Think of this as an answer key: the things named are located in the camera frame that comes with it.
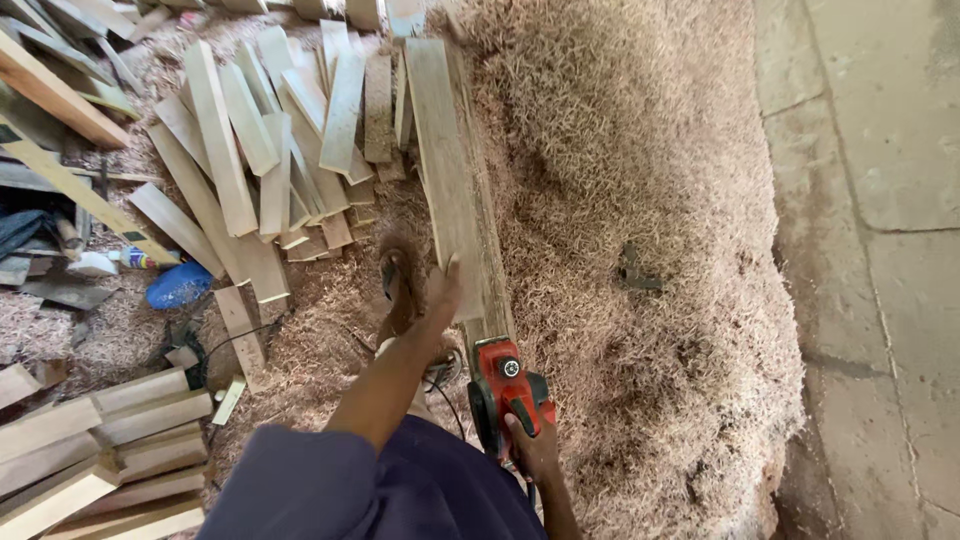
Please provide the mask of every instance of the plastic bottle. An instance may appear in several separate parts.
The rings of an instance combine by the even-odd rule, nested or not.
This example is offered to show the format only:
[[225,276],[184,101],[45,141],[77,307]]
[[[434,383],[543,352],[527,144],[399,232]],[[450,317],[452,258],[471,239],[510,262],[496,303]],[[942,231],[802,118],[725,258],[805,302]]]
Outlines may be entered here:
[[[180,252],[177,250],[167,250],[170,252],[170,255],[174,256],[177,260],[180,259]],[[172,268],[177,266],[176,264],[157,264],[155,260],[147,257],[140,248],[136,246],[127,246],[120,251],[109,251],[107,252],[107,258],[110,260],[117,260],[120,264],[123,264],[127,268],[158,268],[160,270],[164,268]]]

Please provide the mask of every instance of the forearm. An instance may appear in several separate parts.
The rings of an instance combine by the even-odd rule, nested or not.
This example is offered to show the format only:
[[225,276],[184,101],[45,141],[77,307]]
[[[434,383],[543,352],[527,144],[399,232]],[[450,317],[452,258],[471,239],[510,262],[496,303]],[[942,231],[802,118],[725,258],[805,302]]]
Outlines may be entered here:
[[543,504],[543,528],[550,540],[581,540],[564,475],[558,471],[537,482]]

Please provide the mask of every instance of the stacked lumber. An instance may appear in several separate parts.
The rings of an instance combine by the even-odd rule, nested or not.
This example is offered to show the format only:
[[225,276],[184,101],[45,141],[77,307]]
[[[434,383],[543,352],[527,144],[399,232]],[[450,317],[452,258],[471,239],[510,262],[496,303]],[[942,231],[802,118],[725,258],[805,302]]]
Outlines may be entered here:
[[[21,386],[0,386],[0,398]],[[199,525],[198,420],[212,411],[175,367],[0,426],[0,537],[159,538]]]

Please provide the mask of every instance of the light wood board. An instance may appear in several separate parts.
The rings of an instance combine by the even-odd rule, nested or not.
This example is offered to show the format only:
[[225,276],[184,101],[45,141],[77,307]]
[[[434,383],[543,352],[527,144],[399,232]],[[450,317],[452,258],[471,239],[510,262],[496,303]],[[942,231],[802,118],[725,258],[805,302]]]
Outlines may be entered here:
[[256,212],[240,166],[210,45],[202,40],[197,41],[184,53],[183,63],[198,114],[197,121],[204,136],[206,154],[210,158],[217,195],[221,206],[230,210],[224,215],[227,231],[232,236],[256,231]]

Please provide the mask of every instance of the hand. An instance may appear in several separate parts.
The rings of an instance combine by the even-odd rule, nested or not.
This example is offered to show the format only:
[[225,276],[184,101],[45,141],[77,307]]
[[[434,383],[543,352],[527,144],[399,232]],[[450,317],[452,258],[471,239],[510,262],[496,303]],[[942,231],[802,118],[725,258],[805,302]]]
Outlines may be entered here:
[[513,454],[520,473],[533,479],[536,485],[562,477],[560,456],[557,452],[557,427],[547,422],[543,413],[537,410],[540,420],[540,433],[536,437],[527,436],[523,424],[513,413],[508,412],[503,420],[510,428],[514,438]]

